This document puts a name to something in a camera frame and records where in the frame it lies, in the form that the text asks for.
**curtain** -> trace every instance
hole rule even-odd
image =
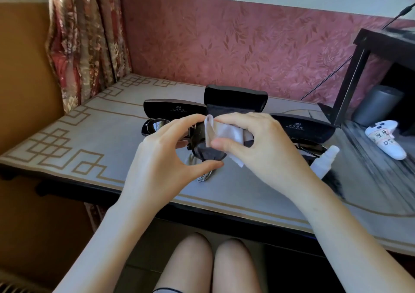
[[[49,0],[46,50],[66,113],[131,72],[120,0]]]

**leaf pattern wallpaper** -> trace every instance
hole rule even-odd
[[[122,0],[133,73],[300,99],[389,18],[230,0]],[[393,27],[413,27],[398,20]],[[390,64],[371,56],[355,107]],[[334,103],[346,66],[305,100]]]

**white cloth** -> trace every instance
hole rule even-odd
[[[216,138],[229,138],[241,145],[244,145],[245,141],[253,140],[254,136],[248,130],[217,122],[213,120],[212,115],[207,115],[205,119],[206,147],[210,148],[210,142]],[[244,163],[240,159],[233,154],[229,154],[228,152],[226,153],[235,161],[236,164],[243,167]]]

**white game controller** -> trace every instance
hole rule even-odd
[[[374,126],[366,129],[366,136],[391,158],[401,160],[406,158],[406,152],[395,141],[392,133],[397,128],[397,122],[394,120],[385,120],[376,122]]]

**white spray bottle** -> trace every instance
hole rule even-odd
[[[329,149],[321,154],[319,158],[316,158],[310,165],[311,170],[317,175],[319,179],[322,179],[332,168],[332,163],[335,160],[337,153],[340,149],[332,145]]]

